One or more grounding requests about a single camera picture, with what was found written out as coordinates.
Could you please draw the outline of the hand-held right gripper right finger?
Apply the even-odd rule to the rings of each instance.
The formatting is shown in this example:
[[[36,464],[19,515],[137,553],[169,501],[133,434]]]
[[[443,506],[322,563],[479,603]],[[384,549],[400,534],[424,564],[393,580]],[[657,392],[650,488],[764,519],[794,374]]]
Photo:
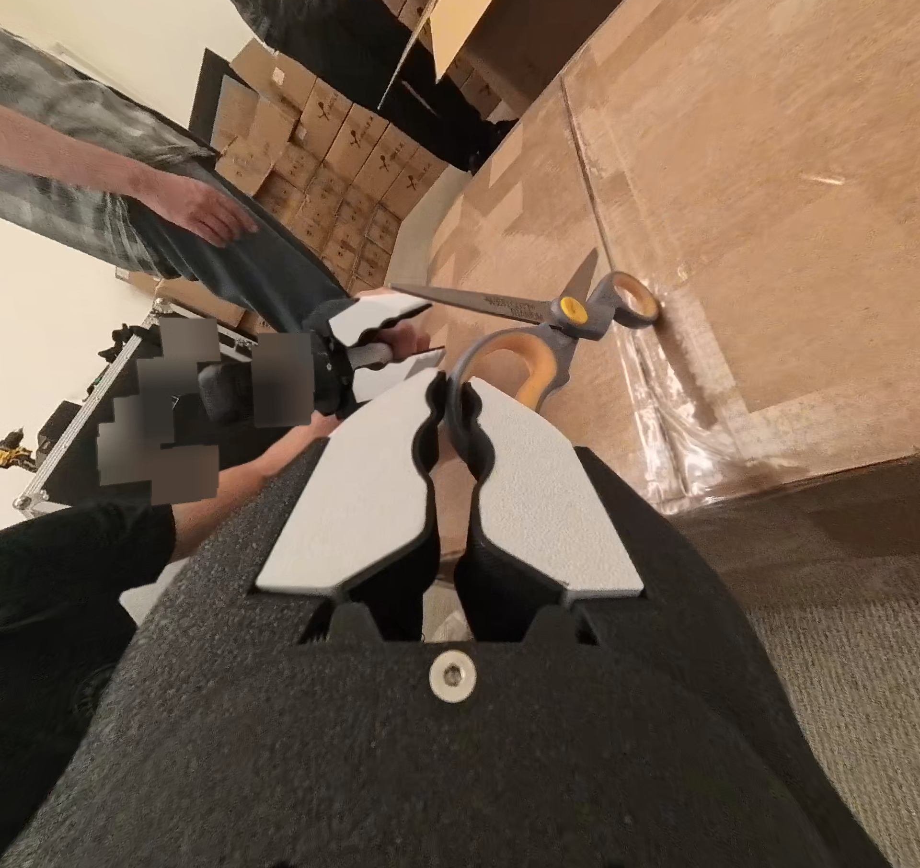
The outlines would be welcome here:
[[[483,379],[461,388],[475,478],[454,586],[475,640],[519,643],[545,608],[641,597],[645,585],[577,449]]]

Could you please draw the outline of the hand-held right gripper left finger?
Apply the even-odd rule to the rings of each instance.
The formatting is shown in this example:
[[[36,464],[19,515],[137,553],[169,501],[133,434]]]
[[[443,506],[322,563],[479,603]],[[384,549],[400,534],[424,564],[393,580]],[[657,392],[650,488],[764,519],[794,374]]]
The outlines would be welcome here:
[[[255,588],[367,607],[386,641],[423,638],[441,540],[431,471],[443,373],[422,370],[344,421],[317,454]]]

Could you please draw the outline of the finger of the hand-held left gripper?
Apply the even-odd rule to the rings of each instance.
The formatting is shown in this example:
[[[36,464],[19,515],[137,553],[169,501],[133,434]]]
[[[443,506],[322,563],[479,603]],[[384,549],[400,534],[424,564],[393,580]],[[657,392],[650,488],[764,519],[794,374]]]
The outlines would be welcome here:
[[[351,300],[328,319],[329,336],[338,345],[361,345],[381,330],[431,308],[431,301],[400,291],[378,292]]]
[[[437,368],[445,349],[426,349],[401,360],[377,361],[353,370],[351,394],[355,402],[371,402],[406,379],[428,368]]]

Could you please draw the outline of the grey orange scissors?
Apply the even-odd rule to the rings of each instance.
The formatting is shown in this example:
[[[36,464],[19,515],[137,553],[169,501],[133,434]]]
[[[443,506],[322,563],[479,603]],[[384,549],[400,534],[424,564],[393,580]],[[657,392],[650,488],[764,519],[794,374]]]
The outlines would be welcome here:
[[[637,277],[613,271],[592,284],[598,260],[597,250],[592,250],[564,290],[551,300],[390,284],[394,291],[431,303],[519,323],[471,345],[458,358],[449,376],[444,422],[454,450],[463,460],[469,458],[471,442],[463,388],[487,356],[505,351],[523,360],[528,375],[514,399],[540,413],[547,398],[569,383],[569,369],[581,340],[600,341],[615,323],[641,330],[658,322],[660,304]]]

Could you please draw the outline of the large brown cardboard box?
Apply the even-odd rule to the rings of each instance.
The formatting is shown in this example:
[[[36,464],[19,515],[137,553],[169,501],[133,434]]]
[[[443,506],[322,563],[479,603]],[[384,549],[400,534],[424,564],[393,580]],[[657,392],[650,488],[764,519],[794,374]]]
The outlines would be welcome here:
[[[595,249],[667,299],[735,451],[679,515],[791,555],[918,554],[918,13],[624,0],[432,243],[443,287],[550,299]],[[615,330],[544,412],[649,501]]]

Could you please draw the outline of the another person's forearm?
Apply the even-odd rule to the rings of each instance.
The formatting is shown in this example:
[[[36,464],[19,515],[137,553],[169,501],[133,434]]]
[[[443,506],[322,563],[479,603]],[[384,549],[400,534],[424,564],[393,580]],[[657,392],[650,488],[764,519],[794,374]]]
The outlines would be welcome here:
[[[127,195],[146,201],[159,192],[161,173],[140,161],[71,138],[1,107],[3,167],[63,184]]]

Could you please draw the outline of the person's left hand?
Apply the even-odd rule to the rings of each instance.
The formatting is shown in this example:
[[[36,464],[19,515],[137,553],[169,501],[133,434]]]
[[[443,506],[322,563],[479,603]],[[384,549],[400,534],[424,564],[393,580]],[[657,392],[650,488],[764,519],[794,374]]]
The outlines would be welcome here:
[[[375,342],[389,348],[393,363],[426,352],[431,347],[430,334],[418,327],[413,320],[403,320],[392,327],[380,330],[375,336]]]

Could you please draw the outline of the stack of small cardboard boxes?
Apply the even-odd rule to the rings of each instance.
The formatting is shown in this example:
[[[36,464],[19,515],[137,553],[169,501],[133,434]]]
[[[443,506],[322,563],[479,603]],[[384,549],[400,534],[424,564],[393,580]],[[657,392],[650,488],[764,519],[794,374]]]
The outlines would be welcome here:
[[[412,30],[428,0],[383,1],[410,33],[400,62],[417,43],[433,57],[428,39]],[[384,279],[400,222],[454,166],[250,32],[233,69],[262,98],[258,113],[248,111],[240,126],[227,122],[224,138],[213,141],[224,153],[217,170],[322,255],[342,284],[374,286]],[[500,122],[473,99],[490,92],[477,72],[460,85],[436,70],[435,78],[453,82],[483,117]]]

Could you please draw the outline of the black aluminium flight case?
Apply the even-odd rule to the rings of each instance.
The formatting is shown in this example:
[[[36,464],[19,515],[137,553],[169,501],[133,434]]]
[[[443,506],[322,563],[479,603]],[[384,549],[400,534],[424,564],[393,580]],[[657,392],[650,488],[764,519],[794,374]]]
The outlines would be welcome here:
[[[221,471],[257,459],[319,405],[314,334],[240,335],[163,303],[114,339],[84,402],[40,446],[23,515],[213,496]]]

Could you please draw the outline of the black board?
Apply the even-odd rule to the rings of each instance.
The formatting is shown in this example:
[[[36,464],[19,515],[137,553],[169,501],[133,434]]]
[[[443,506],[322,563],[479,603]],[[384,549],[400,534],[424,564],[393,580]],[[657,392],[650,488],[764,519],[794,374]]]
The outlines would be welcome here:
[[[205,47],[189,117],[190,133],[200,141],[210,142],[213,137],[225,76],[234,77],[228,60]]]

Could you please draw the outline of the person's black shirt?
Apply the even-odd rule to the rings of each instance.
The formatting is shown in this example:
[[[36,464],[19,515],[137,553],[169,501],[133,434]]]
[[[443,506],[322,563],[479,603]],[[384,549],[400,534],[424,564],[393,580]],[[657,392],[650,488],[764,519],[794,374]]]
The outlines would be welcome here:
[[[52,793],[176,547],[170,506],[102,503],[1,532],[1,849]]]

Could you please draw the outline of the open cardboard box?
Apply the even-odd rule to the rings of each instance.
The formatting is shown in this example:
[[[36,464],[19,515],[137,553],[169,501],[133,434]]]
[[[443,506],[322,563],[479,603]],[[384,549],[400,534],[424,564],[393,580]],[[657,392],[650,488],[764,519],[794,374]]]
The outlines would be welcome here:
[[[465,57],[523,115],[622,0],[432,0],[438,77]]]

